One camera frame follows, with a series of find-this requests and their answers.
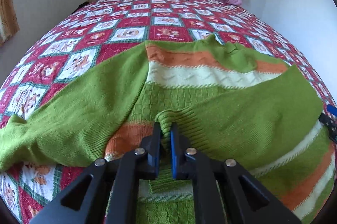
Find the silver rivet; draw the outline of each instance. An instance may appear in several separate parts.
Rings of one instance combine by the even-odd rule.
[[[196,150],[195,148],[188,148],[188,149],[186,150],[186,153],[187,153],[188,155],[195,155],[195,154],[197,153],[197,150]]]
[[[227,159],[225,163],[228,167],[234,167],[236,165],[236,161],[234,159],[231,159],[231,158]]]
[[[145,149],[144,148],[137,148],[134,150],[134,154],[136,155],[141,155],[145,153]]]
[[[103,166],[105,164],[105,159],[104,158],[98,158],[95,160],[95,166],[99,167],[99,166]]]

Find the orange curtain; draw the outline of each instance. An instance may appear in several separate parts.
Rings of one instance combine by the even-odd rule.
[[[0,0],[0,45],[19,30],[13,0]]]

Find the sweater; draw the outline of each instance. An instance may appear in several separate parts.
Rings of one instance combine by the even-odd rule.
[[[28,120],[0,130],[0,170],[20,161],[88,166],[136,148],[172,122],[211,158],[236,159],[309,223],[331,192],[334,154],[318,122],[322,102],[296,66],[214,35],[193,43],[146,41],[58,92]],[[141,181],[137,223],[194,223],[193,190]]]

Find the knitted sweater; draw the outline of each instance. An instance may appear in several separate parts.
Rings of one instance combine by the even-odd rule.
[[[331,192],[333,146],[317,121],[322,102],[296,66],[288,67],[215,36],[194,43],[146,41],[90,69],[36,110],[0,130],[0,170],[32,161],[87,166],[136,148],[159,121],[193,147],[235,158],[309,223]],[[137,223],[194,223],[193,191],[142,181]]]

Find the bedspread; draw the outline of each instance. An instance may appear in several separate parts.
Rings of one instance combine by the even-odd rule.
[[[139,42],[191,42],[210,33],[221,44],[239,42],[296,64],[325,107],[336,106],[303,54],[240,7],[213,0],[100,0],[70,15],[27,51],[0,89],[0,126],[12,114],[27,119],[69,82]],[[26,224],[81,171],[19,163],[0,174],[0,196]]]

